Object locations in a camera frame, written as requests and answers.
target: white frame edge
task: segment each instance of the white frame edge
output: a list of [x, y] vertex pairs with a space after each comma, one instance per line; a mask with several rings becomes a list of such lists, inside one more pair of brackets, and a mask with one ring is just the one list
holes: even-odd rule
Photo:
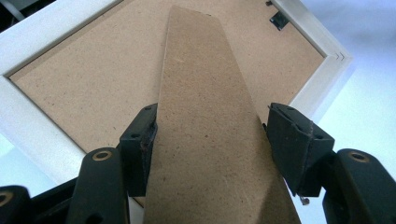
[[[8, 77], [120, 1], [58, 0], [0, 34], [0, 132], [57, 184], [78, 175], [85, 153]], [[325, 58], [290, 102], [313, 118], [352, 57], [299, 0], [272, 2]]]
[[290, 106], [318, 122], [325, 110], [321, 107], [328, 106], [335, 97], [329, 93], [353, 58], [301, 1], [272, 0], [272, 3], [324, 57], [323, 63], [290, 102]]
[[119, 2], [58, 0], [0, 34], [0, 132], [56, 184], [78, 176], [85, 153], [8, 77]]

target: clamp jaw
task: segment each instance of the clamp jaw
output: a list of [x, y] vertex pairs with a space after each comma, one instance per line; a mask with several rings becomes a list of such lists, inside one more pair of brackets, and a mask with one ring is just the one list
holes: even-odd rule
[[326, 189], [328, 223], [396, 223], [396, 183], [374, 156], [350, 148], [333, 152], [334, 139], [287, 105], [271, 104], [266, 131], [293, 195], [318, 197]]
[[[129, 223], [128, 196], [146, 195], [156, 116], [157, 105], [143, 108], [116, 148], [88, 153], [77, 178], [33, 199], [24, 187], [1, 187], [0, 224]], [[304, 199], [326, 189], [328, 223], [396, 223], [396, 183], [375, 157], [333, 152], [334, 139], [287, 105], [272, 103], [263, 126], [291, 193]]]

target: hardboard backing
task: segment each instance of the hardboard backing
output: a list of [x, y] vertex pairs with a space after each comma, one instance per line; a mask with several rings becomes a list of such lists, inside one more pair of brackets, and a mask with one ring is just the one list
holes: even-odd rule
[[86, 152], [116, 146], [145, 105], [158, 102], [172, 5], [219, 18], [262, 121], [287, 104], [323, 58], [262, 0], [125, 0], [11, 76]]
[[299, 222], [217, 18], [172, 7], [157, 123], [145, 223]]

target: frame backing board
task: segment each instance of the frame backing board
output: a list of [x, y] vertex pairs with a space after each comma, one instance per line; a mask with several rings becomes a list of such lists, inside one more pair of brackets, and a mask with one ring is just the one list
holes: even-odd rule
[[115, 146], [160, 88], [172, 5], [219, 18], [262, 121], [287, 104], [323, 62], [292, 25], [279, 32], [263, 1], [124, 1], [11, 80], [82, 149]]
[[145, 223], [299, 219], [219, 20], [172, 7]]

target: white surface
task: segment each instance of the white surface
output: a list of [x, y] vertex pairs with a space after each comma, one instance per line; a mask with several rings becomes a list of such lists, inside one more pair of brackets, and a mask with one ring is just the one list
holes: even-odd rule
[[[304, 0], [308, 9], [351, 52], [354, 70], [318, 125], [334, 149], [376, 156], [396, 178], [396, 2]], [[305, 224], [326, 223], [321, 198], [295, 204]]]
[[15, 148], [0, 134], [0, 187], [25, 186], [31, 197], [35, 197], [56, 184], [32, 161]]
[[128, 198], [129, 218], [131, 224], [143, 223], [144, 209], [133, 199]]

